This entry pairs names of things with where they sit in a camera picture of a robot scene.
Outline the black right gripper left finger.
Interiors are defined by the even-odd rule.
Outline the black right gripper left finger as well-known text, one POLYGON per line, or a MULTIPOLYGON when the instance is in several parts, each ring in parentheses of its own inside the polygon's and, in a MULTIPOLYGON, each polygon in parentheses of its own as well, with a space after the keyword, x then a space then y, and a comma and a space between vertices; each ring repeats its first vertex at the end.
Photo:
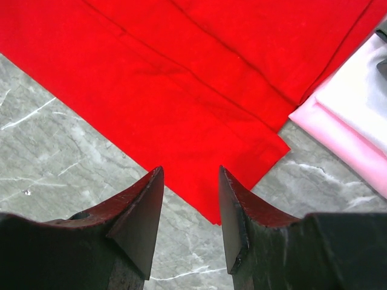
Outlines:
POLYGON ((142 289, 150 278, 164 193, 157 167, 69 219, 1 214, 2 289, 142 289))

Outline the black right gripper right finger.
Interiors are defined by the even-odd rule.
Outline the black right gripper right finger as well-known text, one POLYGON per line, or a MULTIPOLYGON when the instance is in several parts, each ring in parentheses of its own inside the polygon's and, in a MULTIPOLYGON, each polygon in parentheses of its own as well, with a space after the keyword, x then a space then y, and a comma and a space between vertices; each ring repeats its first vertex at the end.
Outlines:
POLYGON ((299 219, 247 190, 226 168, 218 194, 235 289, 385 289, 386 214, 299 219))

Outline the red t-shirt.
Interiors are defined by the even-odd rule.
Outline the red t-shirt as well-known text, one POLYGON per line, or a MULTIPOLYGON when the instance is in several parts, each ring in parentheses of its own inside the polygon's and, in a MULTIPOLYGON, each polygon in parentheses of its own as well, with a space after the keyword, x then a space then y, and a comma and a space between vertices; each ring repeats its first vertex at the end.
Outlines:
POLYGON ((385 1, 2 1, 1 53, 211 223, 217 173, 253 187, 288 115, 385 1))

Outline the folded pink t-shirt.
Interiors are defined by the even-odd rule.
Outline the folded pink t-shirt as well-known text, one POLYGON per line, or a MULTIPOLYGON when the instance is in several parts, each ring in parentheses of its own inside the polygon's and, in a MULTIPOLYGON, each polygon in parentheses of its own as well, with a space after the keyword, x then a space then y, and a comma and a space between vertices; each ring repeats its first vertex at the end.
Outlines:
POLYGON ((386 153, 317 102, 317 95, 322 92, 336 71, 304 104, 291 113, 289 118, 350 166, 377 193, 385 197, 386 153))

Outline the folded white t-shirt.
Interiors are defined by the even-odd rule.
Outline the folded white t-shirt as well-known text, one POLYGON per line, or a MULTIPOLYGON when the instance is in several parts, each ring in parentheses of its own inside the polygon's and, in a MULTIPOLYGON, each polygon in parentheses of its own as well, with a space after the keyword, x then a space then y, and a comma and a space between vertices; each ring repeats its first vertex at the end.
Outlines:
POLYGON ((386 80, 377 69, 382 45, 373 34, 330 78, 316 99, 386 153, 386 80))

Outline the folded dark grey t-shirt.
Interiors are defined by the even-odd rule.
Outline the folded dark grey t-shirt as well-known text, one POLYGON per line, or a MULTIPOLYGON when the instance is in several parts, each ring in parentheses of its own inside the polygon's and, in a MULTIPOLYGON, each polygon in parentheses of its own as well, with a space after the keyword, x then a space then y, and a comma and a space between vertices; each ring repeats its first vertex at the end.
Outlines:
POLYGON ((377 64, 377 69, 381 76, 386 80, 386 19, 384 19, 375 29, 375 35, 379 38, 382 45, 381 61, 377 64))

